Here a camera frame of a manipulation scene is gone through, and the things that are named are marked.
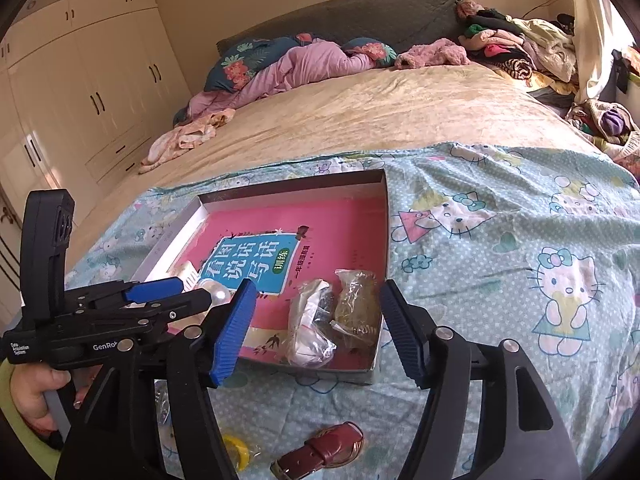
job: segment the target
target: person's hand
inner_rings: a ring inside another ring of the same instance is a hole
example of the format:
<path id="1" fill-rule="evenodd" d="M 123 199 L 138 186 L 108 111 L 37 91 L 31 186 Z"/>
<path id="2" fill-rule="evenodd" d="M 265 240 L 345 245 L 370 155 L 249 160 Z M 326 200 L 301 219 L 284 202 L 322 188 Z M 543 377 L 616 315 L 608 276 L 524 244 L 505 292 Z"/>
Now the person's hand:
<path id="1" fill-rule="evenodd" d="M 99 366 L 89 368 L 89 382 L 93 382 L 100 370 Z M 53 370 L 44 363 L 16 365 L 11 375 L 10 391 L 14 405 L 24 421 L 38 434 L 48 437 L 58 429 L 45 402 L 43 393 L 58 390 L 71 380 L 69 372 Z M 89 387 L 80 388 L 76 393 L 74 407 L 82 404 Z"/>

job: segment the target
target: green sleeve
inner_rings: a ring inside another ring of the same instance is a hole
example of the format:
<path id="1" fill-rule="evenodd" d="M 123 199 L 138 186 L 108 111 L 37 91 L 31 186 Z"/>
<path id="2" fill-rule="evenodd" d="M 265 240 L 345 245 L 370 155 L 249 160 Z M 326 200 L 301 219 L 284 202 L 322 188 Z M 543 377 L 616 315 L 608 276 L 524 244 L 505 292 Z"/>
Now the green sleeve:
<path id="1" fill-rule="evenodd" d="M 20 440 L 24 449 L 31 455 L 42 470 L 54 478 L 60 452 L 50 448 L 41 441 L 36 434 L 24 423 L 20 413 L 16 410 L 14 401 L 11 398 L 9 383 L 11 374 L 14 372 L 14 366 L 7 361 L 0 364 L 0 410 L 4 418 L 14 430 L 15 436 Z"/>

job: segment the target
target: screw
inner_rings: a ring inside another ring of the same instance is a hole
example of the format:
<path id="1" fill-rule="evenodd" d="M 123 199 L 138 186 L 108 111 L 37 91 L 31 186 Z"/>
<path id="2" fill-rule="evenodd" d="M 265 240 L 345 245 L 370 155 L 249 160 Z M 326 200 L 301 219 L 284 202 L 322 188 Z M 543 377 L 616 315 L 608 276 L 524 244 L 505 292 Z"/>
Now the screw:
<path id="1" fill-rule="evenodd" d="M 436 336 L 440 339 L 449 340 L 453 338 L 453 330 L 448 326 L 439 326 L 436 329 Z"/>
<path id="2" fill-rule="evenodd" d="M 187 339 L 196 339 L 201 335 L 202 335 L 202 329 L 197 325 L 188 326 L 187 328 L 184 329 L 184 336 Z"/>
<path id="3" fill-rule="evenodd" d="M 133 348 L 133 341 L 131 339 L 123 339 L 118 343 L 118 350 L 121 352 L 128 352 Z"/>
<path id="4" fill-rule="evenodd" d="M 518 350 L 520 350 L 520 345 L 515 342 L 513 339 L 505 339 L 504 343 L 502 343 L 502 346 L 504 346 L 504 349 L 507 352 L 512 352 L 512 353 L 516 353 Z"/>

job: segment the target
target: gray headboard cover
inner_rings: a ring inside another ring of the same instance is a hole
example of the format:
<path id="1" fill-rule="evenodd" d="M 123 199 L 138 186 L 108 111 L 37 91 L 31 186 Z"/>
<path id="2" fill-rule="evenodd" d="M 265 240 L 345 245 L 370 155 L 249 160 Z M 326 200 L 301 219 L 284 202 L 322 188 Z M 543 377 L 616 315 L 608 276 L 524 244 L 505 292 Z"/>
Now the gray headboard cover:
<path id="1" fill-rule="evenodd" d="M 439 38 L 455 41 L 463 25 L 456 15 L 460 0 L 329 0 L 259 23 L 217 44 L 220 55 L 245 38 L 278 38 L 311 32 L 345 44 L 353 38 L 375 38 L 398 54 L 414 44 Z"/>

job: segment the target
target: curtain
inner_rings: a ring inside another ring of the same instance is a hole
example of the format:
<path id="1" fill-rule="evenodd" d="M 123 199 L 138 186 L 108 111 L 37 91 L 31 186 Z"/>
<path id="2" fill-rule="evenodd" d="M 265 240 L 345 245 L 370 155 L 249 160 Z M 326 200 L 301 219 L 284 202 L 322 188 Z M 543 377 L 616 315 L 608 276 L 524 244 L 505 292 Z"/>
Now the curtain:
<path id="1" fill-rule="evenodd" d="M 595 99 L 609 81 L 611 51 L 632 45 L 634 38 L 610 0 L 574 0 L 575 53 L 580 91 L 577 103 Z"/>

